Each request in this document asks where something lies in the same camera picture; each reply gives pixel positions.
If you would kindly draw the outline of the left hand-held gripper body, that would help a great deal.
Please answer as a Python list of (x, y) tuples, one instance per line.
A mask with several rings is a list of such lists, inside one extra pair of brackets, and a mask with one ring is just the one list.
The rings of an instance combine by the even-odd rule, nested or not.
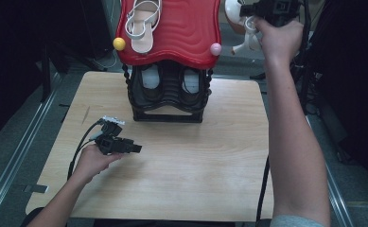
[(124, 121), (104, 115), (96, 123), (101, 126), (101, 129), (91, 136), (91, 140), (97, 144), (103, 154), (131, 152), (131, 142), (119, 137), (122, 132), (121, 125), (125, 124)]

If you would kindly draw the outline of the white heeled sandal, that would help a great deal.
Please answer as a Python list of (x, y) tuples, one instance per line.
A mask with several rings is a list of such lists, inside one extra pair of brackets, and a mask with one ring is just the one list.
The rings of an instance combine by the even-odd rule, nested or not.
[(224, 12), (227, 22), (234, 31), (244, 34), (243, 43), (231, 48), (231, 53), (233, 55), (245, 49), (253, 51), (261, 50), (260, 42), (256, 37), (258, 30), (254, 25), (254, 17), (240, 15), (240, 11), (244, 6), (244, 0), (225, 0), (224, 3)]
[(125, 33), (131, 39), (134, 52), (147, 54), (153, 48), (153, 31), (161, 14), (162, 0), (134, 0), (125, 23)]

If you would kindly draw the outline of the red and black shoe rack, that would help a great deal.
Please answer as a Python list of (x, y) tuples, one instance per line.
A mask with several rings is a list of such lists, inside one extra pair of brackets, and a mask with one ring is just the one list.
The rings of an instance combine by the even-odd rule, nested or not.
[[(203, 111), (211, 95), (210, 81), (219, 56), (210, 45), (221, 45), (219, 0), (162, 0), (162, 14), (153, 31), (153, 48), (147, 54), (132, 50), (125, 33), (127, 14), (134, 0), (120, 0), (121, 12), (115, 38), (123, 38), (126, 47), (117, 51), (128, 88), (133, 119), (159, 122), (202, 122)], [(162, 80), (163, 96), (159, 101), (145, 99), (137, 76), (140, 65), (156, 64)], [(202, 72), (204, 94), (194, 105), (180, 99), (180, 72), (190, 67)]]

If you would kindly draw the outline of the black metal stand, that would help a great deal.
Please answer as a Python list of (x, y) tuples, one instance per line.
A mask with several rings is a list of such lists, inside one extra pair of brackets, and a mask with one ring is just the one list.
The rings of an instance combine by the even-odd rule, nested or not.
[(58, 72), (67, 73), (69, 64), (65, 58), (67, 48), (59, 43), (49, 42), (42, 49), (42, 99), (45, 102), (51, 93), (50, 64), (53, 64)]
[(291, 70), (294, 73), (293, 79), (295, 85), (299, 85), (298, 97), (301, 103), (302, 110), (306, 114), (308, 91), (313, 72), (311, 70), (311, 67), (306, 62), (296, 62), (295, 64), (293, 64)]

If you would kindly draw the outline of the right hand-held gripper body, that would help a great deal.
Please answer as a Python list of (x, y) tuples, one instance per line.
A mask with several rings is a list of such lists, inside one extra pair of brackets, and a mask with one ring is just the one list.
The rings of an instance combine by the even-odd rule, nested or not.
[(256, 15), (264, 18), (271, 25), (280, 27), (297, 17), (299, 8), (298, 0), (260, 0)]

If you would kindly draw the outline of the dark curtain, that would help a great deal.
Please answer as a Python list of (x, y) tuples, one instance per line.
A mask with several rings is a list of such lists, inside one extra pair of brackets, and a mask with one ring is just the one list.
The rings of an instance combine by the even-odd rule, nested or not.
[(339, 146), (368, 170), (368, 0), (325, 0), (311, 51), (318, 88), (346, 131)]
[(102, 0), (0, 0), (0, 130), (42, 85), (42, 49), (67, 48), (90, 68), (112, 49)]

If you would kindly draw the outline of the black tape piece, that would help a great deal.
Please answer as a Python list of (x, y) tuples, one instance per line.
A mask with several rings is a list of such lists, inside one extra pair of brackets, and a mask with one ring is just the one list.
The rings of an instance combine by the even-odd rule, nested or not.
[(41, 184), (29, 184), (26, 185), (24, 188), (24, 192), (28, 193), (45, 193), (48, 189), (47, 185), (41, 185)]

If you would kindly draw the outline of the person's right hand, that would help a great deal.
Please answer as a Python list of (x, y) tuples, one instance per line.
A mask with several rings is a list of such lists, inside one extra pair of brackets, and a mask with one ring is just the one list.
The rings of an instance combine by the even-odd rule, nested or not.
[(304, 25), (292, 20), (284, 26), (275, 27), (259, 17), (254, 19), (254, 24), (262, 34), (265, 63), (289, 65), (300, 48)]

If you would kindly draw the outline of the grey sleeve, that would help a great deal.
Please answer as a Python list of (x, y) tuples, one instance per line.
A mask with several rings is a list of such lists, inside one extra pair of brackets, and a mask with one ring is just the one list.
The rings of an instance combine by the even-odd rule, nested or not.
[(299, 216), (280, 215), (272, 219), (270, 227), (324, 227), (321, 223)]

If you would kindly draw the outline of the yellow ball knob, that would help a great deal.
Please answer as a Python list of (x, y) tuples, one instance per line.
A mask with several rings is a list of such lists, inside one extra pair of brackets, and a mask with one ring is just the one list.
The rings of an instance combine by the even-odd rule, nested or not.
[(126, 42), (123, 38), (117, 37), (113, 40), (114, 49), (117, 51), (122, 51), (126, 47)]

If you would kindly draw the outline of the person's left hand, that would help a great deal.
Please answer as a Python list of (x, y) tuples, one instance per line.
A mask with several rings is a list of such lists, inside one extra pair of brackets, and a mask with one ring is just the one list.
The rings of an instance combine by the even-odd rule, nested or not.
[(122, 153), (114, 152), (105, 155), (96, 145), (87, 146), (79, 156), (78, 163), (70, 179), (81, 183), (89, 183), (97, 174), (122, 157)]

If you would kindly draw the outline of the metal floor rail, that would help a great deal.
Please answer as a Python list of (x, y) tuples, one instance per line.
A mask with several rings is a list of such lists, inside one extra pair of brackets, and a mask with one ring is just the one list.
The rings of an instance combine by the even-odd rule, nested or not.
[(355, 227), (354, 221), (352, 220), (349, 209), (346, 205), (345, 199), (343, 198), (342, 192), (339, 185), (333, 175), (331, 164), (334, 161), (333, 152), (331, 147), (324, 141), (323, 129), (316, 116), (308, 114), (306, 116), (308, 125), (312, 128), (315, 133), (318, 142), (323, 149), (323, 155), (325, 160), (325, 167), (327, 171), (328, 181), (328, 192), (329, 202), (332, 214), (332, 223), (334, 227)]
[(55, 73), (50, 77), (50, 92), (48, 97), (40, 102), (38, 107), (35, 109), (34, 115), (29, 118), (28, 125), (24, 129), (21, 138), (12, 143), (13, 149), (9, 154), (7, 164), (1, 171), (0, 175), (0, 206), (7, 195), (9, 188), (22, 162), (24, 161), (32, 142), (34, 141), (34, 138), (36, 137), (36, 134), (39, 131), (44, 118), (51, 107), (51, 104), (53, 103), (54, 97), (58, 92), (63, 78), (64, 75), (60, 75), (59, 73)]

